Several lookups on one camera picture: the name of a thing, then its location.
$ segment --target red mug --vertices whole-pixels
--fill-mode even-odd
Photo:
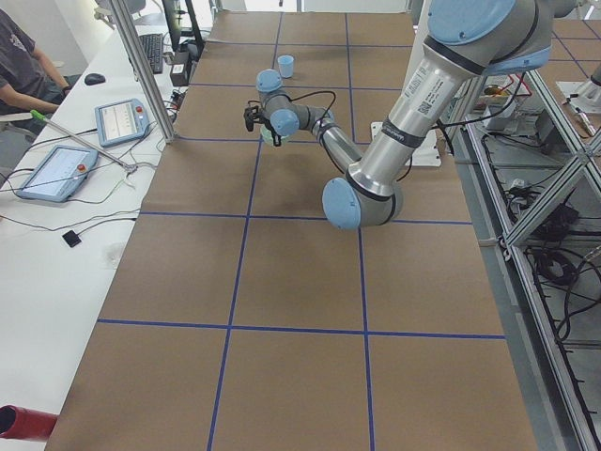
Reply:
[[[56,424],[57,415],[23,407],[0,408],[0,439],[46,442]]]

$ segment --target black keyboard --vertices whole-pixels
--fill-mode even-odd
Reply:
[[[139,37],[142,48],[152,68],[152,73],[162,73],[162,33],[153,33]]]

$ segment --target cup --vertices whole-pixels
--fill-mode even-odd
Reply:
[[[56,424],[57,415],[23,407],[0,407],[0,439],[46,442]]]
[[[294,73],[294,56],[290,54],[278,56],[278,67],[282,78],[290,78]]]

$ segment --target black connector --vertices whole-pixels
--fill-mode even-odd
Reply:
[[[65,240],[65,243],[68,244],[69,247],[75,247],[77,244],[82,242],[82,239],[79,238],[79,235],[77,235],[73,230],[70,230],[64,234],[63,240]]]

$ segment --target person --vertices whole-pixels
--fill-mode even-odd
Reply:
[[[34,40],[0,8],[0,115],[31,110],[54,113],[77,78],[61,75]],[[43,128],[35,119],[15,125],[35,134]]]

